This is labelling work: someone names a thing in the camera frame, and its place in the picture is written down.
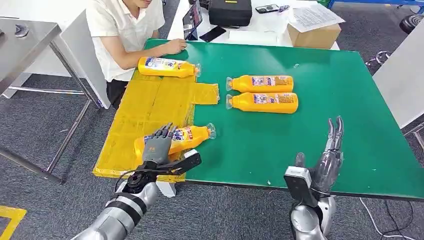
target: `black case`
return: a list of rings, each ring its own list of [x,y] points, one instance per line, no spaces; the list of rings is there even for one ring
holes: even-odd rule
[[[209,22],[222,27],[250,24],[252,18],[251,0],[210,0]]]

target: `robotic arm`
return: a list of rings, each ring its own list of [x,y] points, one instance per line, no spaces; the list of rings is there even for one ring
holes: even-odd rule
[[[343,120],[337,117],[337,130],[328,120],[328,140],[314,168],[305,168],[305,155],[299,152],[294,166],[284,174],[291,197],[297,200],[290,211],[290,224],[296,240],[327,240],[336,202],[330,189],[343,162]]]
[[[158,175],[181,175],[199,165],[202,160],[196,150],[184,154],[184,159],[170,162],[168,152],[176,127],[169,123],[157,130],[146,142],[143,164],[125,172],[119,179],[133,173],[118,187],[105,209],[87,229],[73,240],[123,240],[139,223],[147,209],[156,201]],[[327,240],[336,202],[330,189],[336,182],[343,162],[341,151],[343,121],[337,117],[337,130],[328,120],[329,133],[325,150],[314,168],[305,168],[305,155],[296,156],[294,166],[284,174],[291,196],[297,200],[290,211],[290,224],[296,240]]]
[[[168,152],[176,127],[172,123],[161,127],[146,142],[143,164],[122,174],[115,186],[115,194],[93,224],[72,238],[73,240],[123,240],[139,223],[158,196],[158,175],[181,175],[199,165],[202,160],[196,150],[184,154],[183,160],[170,162]],[[119,180],[132,173],[127,180]]]

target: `document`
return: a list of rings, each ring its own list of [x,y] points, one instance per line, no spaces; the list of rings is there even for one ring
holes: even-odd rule
[[[309,6],[293,7],[288,22],[299,32],[304,33],[314,29],[345,22],[330,9],[317,3]]]

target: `green tabletop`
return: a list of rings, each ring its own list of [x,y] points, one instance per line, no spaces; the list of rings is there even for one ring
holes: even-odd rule
[[[151,39],[146,48],[165,43]],[[194,124],[216,126],[217,138],[196,149],[202,163],[186,180],[286,189],[283,175],[298,152],[313,167],[324,151],[328,118],[344,120],[344,162],[335,195],[424,200],[424,170],[358,52],[188,42],[168,56],[200,63],[199,83],[218,83],[218,105],[197,105]],[[294,114],[226,109],[226,77],[291,75],[299,108]]]

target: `yellow bottle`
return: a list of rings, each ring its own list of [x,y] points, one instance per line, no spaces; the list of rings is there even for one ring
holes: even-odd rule
[[[226,108],[245,112],[292,114],[299,106],[298,96],[292,92],[250,93],[226,96]]]
[[[196,77],[199,77],[201,66],[181,60],[142,56],[138,60],[138,71],[148,76],[185,78],[196,75]]]
[[[208,123],[206,126],[187,126],[178,128],[175,130],[171,147],[168,154],[174,154],[181,152],[186,149],[192,149],[199,146],[203,141],[207,139],[215,139],[217,137],[217,131],[212,123]],[[141,159],[143,155],[143,148],[150,136],[140,137],[134,141],[135,154],[138,159]]]
[[[226,90],[234,89],[241,93],[291,93],[293,86],[293,77],[287,75],[243,75],[238,78],[226,78]]]

